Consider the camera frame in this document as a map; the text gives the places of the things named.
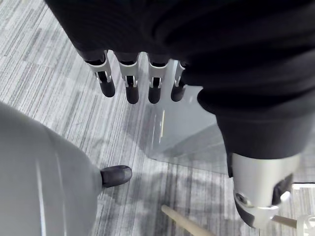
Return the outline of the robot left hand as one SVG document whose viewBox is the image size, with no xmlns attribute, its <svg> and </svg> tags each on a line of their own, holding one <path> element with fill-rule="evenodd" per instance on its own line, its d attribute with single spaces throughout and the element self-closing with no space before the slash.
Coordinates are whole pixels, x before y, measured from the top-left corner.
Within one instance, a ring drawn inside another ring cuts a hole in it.
<svg viewBox="0 0 315 236">
<path fill-rule="evenodd" d="M 170 59 L 171 93 L 200 86 L 215 115 L 242 220 L 261 229 L 288 197 L 315 126 L 315 3 L 312 0 L 49 0 L 71 43 L 115 94 L 113 51 L 135 104 L 138 55 L 149 59 L 148 99 L 160 100 Z"/>
</svg>

